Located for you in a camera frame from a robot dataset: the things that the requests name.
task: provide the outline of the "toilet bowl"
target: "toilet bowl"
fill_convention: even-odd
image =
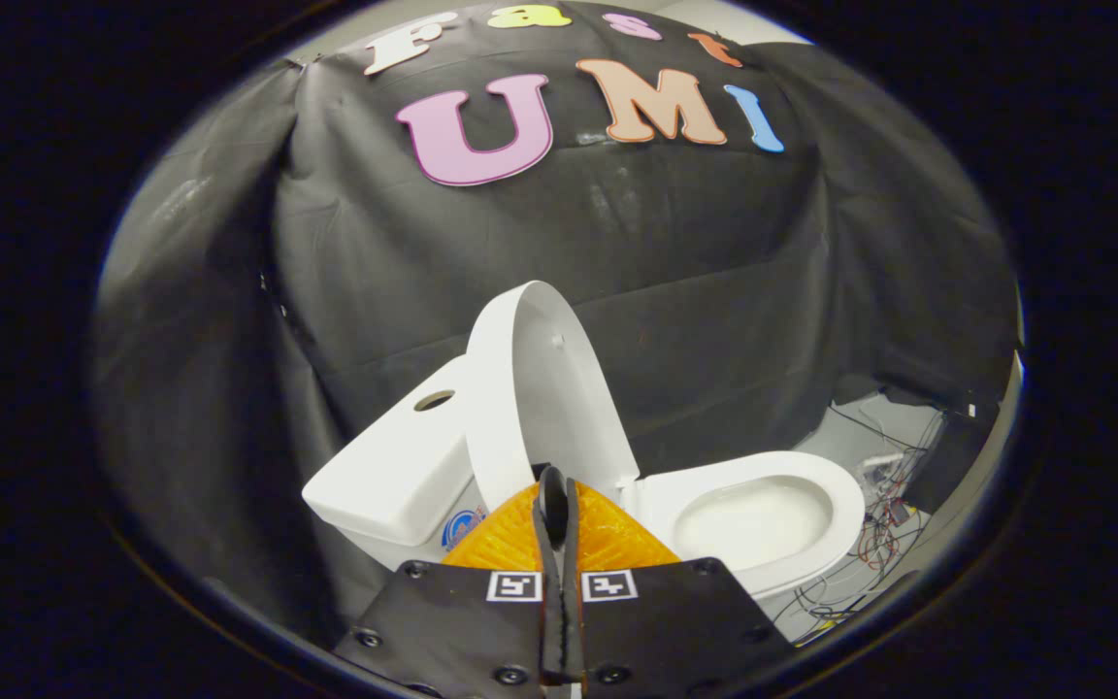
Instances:
[[[589,337],[541,282],[493,297],[467,352],[342,448],[303,497],[394,570],[440,560],[541,464],[615,501],[680,557],[719,557],[758,599],[842,560],[864,517],[855,479],[811,454],[639,478]]]

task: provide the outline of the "wire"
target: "wire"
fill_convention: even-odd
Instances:
[[[875,429],[875,428],[873,428],[873,426],[866,425],[864,422],[858,421],[853,416],[845,416],[842,412],[835,410],[835,406],[826,406],[826,408],[828,408],[828,410],[835,413],[836,416],[841,416],[841,417],[843,417],[843,419],[846,419],[846,421],[855,422],[858,425],[864,426],[864,428],[869,429],[870,432],[872,432],[874,434],[878,434],[880,437],[889,438],[889,441],[892,441],[896,444],[900,444],[900,446],[908,446],[910,448],[922,448],[922,447],[920,447],[920,446],[918,446],[916,444],[910,444],[910,443],[907,443],[904,441],[901,441],[901,438],[891,437],[891,435],[887,434],[885,432],[882,432],[882,429]]]
[[[870,398],[869,402],[858,403],[856,412],[861,413],[861,415],[864,416],[866,421],[871,421],[872,423],[879,426],[879,433],[882,433],[882,445],[889,447],[890,445],[887,442],[887,427],[882,425],[882,421],[878,419],[878,417],[871,416],[870,413],[865,412],[866,404],[874,402],[875,399],[879,398],[880,395],[882,394],[874,395],[874,397]]]
[[[771,623],[778,623],[779,620],[781,620],[785,614],[788,614],[788,610],[790,610],[790,607],[799,606],[799,610],[796,611],[795,614],[799,614],[799,612],[804,611],[807,614],[812,615],[813,618],[817,621],[812,625],[811,629],[808,629],[807,632],[802,634],[802,636],[798,636],[798,640],[804,640],[805,636],[808,636],[808,634],[813,633],[813,630],[816,630],[824,621],[840,622],[844,618],[849,618],[849,616],[856,614],[855,606],[860,605],[862,599],[869,596],[873,596],[873,594],[880,594],[887,592],[887,588],[878,589],[875,588],[875,585],[882,584],[882,580],[887,579],[887,576],[891,575],[892,570],[896,570],[896,567],[900,566],[900,563],[903,563],[903,558],[909,554],[909,551],[912,551],[913,546],[917,544],[917,539],[913,539],[912,542],[908,545],[908,548],[903,549],[903,551],[901,551],[900,549],[901,544],[903,542],[903,540],[909,539],[909,537],[918,537],[919,539],[920,535],[922,535],[923,531],[926,531],[926,527],[929,523],[929,518],[926,518],[922,512],[918,512],[916,513],[917,527],[913,528],[912,531],[908,531],[906,533],[897,536],[894,532],[891,531],[891,525],[894,523],[894,521],[892,521],[891,513],[889,513],[889,506],[891,506],[891,503],[897,499],[896,492],[903,489],[906,483],[909,482],[909,479],[912,478],[912,474],[916,472],[917,466],[919,464],[920,455],[928,452],[930,442],[932,442],[932,438],[935,438],[937,435],[937,427],[944,424],[944,416],[946,415],[946,410],[937,410],[936,415],[930,417],[930,421],[926,424],[926,429],[922,429],[922,435],[920,435],[920,438],[918,441],[922,445],[917,445],[900,441],[899,438],[896,437],[889,437],[889,435],[887,435],[882,429],[874,429],[873,426],[866,425],[861,421],[858,421],[853,416],[846,416],[842,412],[835,410],[834,404],[833,406],[827,406],[827,408],[830,408],[831,412],[835,413],[835,415],[844,417],[844,419],[864,426],[864,428],[881,435],[881,437],[889,438],[889,441],[900,444],[901,446],[904,446],[906,457],[904,460],[898,461],[894,469],[892,469],[892,473],[888,476],[889,481],[892,482],[892,487],[888,488],[887,492],[884,492],[884,494],[880,497],[878,501],[874,501],[873,504],[870,504],[869,508],[865,508],[865,514],[868,519],[864,522],[864,526],[862,526],[862,539],[864,539],[864,536],[866,533],[873,531],[873,539],[871,539],[871,542],[874,544],[873,548],[866,549],[866,551],[864,552],[864,558],[862,558],[862,556],[860,555],[860,549],[862,545],[859,542],[858,554],[849,552],[847,557],[850,557],[851,560],[844,561],[842,566],[835,568],[834,570],[831,570],[828,574],[831,578],[834,578],[835,575],[842,574],[842,572],[846,570],[846,568],[849,566],[852,566],[853,563],[865,563],[866,567],[869,567],[870,570],[874,570],[875,574],[878,575],[874,575],[869,584],[862,585],[860,592],[847,594],[847,596],[841,597],[835,601],[824,601],[821,599],[821,597],[824,596],[824,594],[826,594],[826,592],[828,592],[828,589],[833,587],[833,585],[846,583],[846,580],[855,577],[856,574],[844,576],[839,579],[839,583],[831,583],[831,580],[827,579],[827,574],[824,574],[821,576],[819,579],[816,580],[816,583],[807,585],[804,589],[794,588],[793,599],[788,602],[788,605],[781,607],[781,610],[779,610],[779,612],[777,612],[777,614],[774,615]],[[883,514],[879,514],[879,509],[883,509]],[[883,554],[883,546],[887,546],[889,551],[887,554],[887,557],[884,557]],[[871,566],[870,561],[866,560],[866,558],[869,558],[870,556],[874,557],[873,566]],[[819,597],[819,599],[815,602],[813,601],[813,598],[811,598],[811,592],[819,587],[819,585],[822,585],[822,593],[817,594],[816,597]],[[842,603],[852,597],[856,597],[856,601],[852,602],[852,605],[845,607],[842,612],[835,612],[831,607],[831,605],[839,605],[839,603]],[[811,602],[813,606],[812,607],[805,606],[805,601]]]

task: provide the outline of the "sticker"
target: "sticker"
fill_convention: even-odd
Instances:
[[[443,12],[434,15],[432,18],[418,19],[407,27],[379,36],[376,40],[364,45],[364,48],[372,49],[373,53],[373,63],[364,68],[364,75],[378,74],[378,72],[386,70],[397,63],[407,62],[408,58],[417,58],[420,54],[429,51],[429,44],[417,46],[417,41],[438,39],[439,36],[443,36],[443,26],[439,22],[449,22],[457,17],[458,15],[454,12]]]
[[[708,34],[690,34],[688,38],[697,39],[697,42],[702,45],[702,48],[705,49],[705,53],[719,59],[719,62],[727,63],[727,65],[732,66],[733,68],[745,67],[743,63],[737,62],[736,58],[728,56],[727,45],[719,44],[718,40],[714,40],[714,37],[711,37]]]
[[[758,103],[757,94],[737,87],[737,85],[723,85],[723,89],[736,97],[737,105],[740,105],[740,111],[745,112],[750,127],[754,127],[754,145],[764,151],[771,151],[771,153],[783,153],[784,143],[779,141],[779,136],[776,136],[776,132],[770,127],[767,114],[761,111],[761,105]]]
[[[662,40],[662,35],[655,28],[648,26],[648,22],[642,18],[634,18],[631,15],[617,15],[615,12],[605,13],[603,18],[612,22],[612,28],[617,32],[638,36],[641,39]]]
[[[541,602],[539,572],[493,570],[489,575],[487,602]]]
[[[612,602],[636,599],[636,580],[633,570],[600,570],[596,574],[580,574],[580,587],[585,602]]]
[[[641,114],[644,114],[666,138],[675,138],[680,131],[693,143],[727,143],[727,134],[714,123],[710,107],[705,106],[701,92],[697,89],[697,78],[686,72],[662,68],[659,70],[659,87],[655,88],[624,63],[585,58],[577,62],[577,67],[598,81],[612,111],[607,135],[615,141],[641,143],[653,139],[653,129],[641,121]],[[681,116],[684,127],[678,129]]]
[[[570,26],[571,19],[562,16],[559,8],[550,4],[515,4],[491,12],[489,26],[494,28],[517,28],[522,26]]]
[[[515,138],[493,151],[474,151],[465,138],[459,106],[468,101],[462,89],[442,92],[413,102],[395,115],[408,124],[413,150],[425,177],[438,185],[468,187],[527,171],[546,157],[555,141],[541,86],[547,76],[525,74],[502,77],[485,85],[485,92],[502,94],[515,123]]]
[[[452,551],[453,548],[456,548],[456,545],[461,544],[465,536],[468,536],[468,532],[474,530],[474,527],[484,519],[485,514],[481,513],[481,508],[477,508],[477,511],[459,510],[452,514],[446,526],[443,527],[444,551]]]

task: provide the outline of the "screw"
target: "screw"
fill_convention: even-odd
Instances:
[[[529,680],[529,673],[524,672],[524,668],[505,665],[494,671],[494,680],[501,684],[524,684]]]
[[[700,561],[693,563],[693,570],[697,570],[697,575],[710,575],[718,570],[718,560],[714,558],[702,558]]]
[[[603,682],[603,684],[618,684],[618,682],[625,681],[629,677],[633,677],[633,673],[627,668],[618,665],[609,665],[598,671],[598,681]]]
[[[382,644],[382,636],[378,636],[377,633],[369,631],[368,629],[361,629],[356,633],[357,642],[359,642],[364,648],[378,648]]]

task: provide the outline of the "toilet seat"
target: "toilet seat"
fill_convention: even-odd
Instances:
[[[722,558],[755,599],[828,570],[864,520],[851,474],[800,452],[653,474],[622,489],[620,506],[680,558]]]

